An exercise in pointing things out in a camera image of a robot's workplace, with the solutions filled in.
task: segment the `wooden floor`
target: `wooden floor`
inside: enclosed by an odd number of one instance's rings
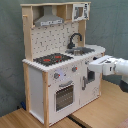
[[[32,115],[19,109],[0,118],[0,128],[44,128]],[[69,118],[64,118],[50,128],[81,128]]]
[[[118,85],[102,80],[100,98],[71,114],[87,128],[115,128],[128,118],[128,93]]]

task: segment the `sink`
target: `sink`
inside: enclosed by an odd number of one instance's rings
[[[80,55],[85,55],[87,53],[94,52],[94,51],[95,50],[91,49],[91,48],[77,47],[77,48],[73,48],[73,49],[68,49],[65,51],[65,53],[72,54],[75,56],[80,56]]]

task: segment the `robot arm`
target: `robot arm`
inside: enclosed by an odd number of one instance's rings
[[[119,86],[122,91],[128,92],[128,60],[106,55],[89,63],[88,68],[103,75],[122,75]]]

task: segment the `cabinet handle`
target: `cabinet handle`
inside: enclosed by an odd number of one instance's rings
[[[85,76],[83,76],[83,80],[84,80],[84,86],[82,86],[82,90],[85,90],[87,84],[87,79],[85,78]]]
[[[72,82],[73,82],[73,81],[70,80],[70,81],[69,81],[68,83],[66,83],[66,84],[61,84],[61,85],[59,85],[59,87],[66,87],[66,86],[70,85]]]

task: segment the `wooden play kitchen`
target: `wooden play kitchen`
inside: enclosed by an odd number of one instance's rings
[[[90,2],[21,6],[26,109],[48,128],[101,95],[88,64],[105,49],[85,44]]]

